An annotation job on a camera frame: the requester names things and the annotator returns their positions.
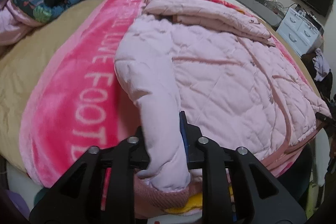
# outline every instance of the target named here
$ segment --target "bed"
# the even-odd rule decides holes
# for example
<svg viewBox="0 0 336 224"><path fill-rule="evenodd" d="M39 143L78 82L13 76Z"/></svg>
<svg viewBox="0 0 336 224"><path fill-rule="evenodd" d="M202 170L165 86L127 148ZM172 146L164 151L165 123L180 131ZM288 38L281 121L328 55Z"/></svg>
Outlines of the bed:
<svg viewBox="0 0 336 224"><path fill-rule="evenodd" d="M103 1L85 0L71 7L55 21L27 35L1 57L0 117L2 117L2 121L0 123L0 154L11 166L22 172L26 172L26 169L20 155L18 137L21 116L31 91L55 51ZM236 0L225 1L246 9ZM261 22L285 46L319 96L319 92L300 57L267 23L262 20Z"/></svg>

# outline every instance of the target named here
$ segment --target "quilted fabric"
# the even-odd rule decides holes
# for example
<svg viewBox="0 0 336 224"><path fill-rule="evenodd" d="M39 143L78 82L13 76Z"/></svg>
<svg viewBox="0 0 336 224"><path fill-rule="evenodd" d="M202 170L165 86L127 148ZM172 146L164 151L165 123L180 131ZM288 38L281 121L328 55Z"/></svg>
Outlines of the quilted fabric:
<svg viewBox="0 0 336 224"><path fill-rule="evenodd" d="M257 42L270 34L256 18L205 0L145 2L119 45L115 70L140 110L151 163L138 176L149 187L180 191L200 176L186 166L181 110L204 136L245 146L273 168L316 134L315 112L330 116L272 39ZM201 26L187 26L190 20ZM231 32L204 28L212 20Z"/></svg>

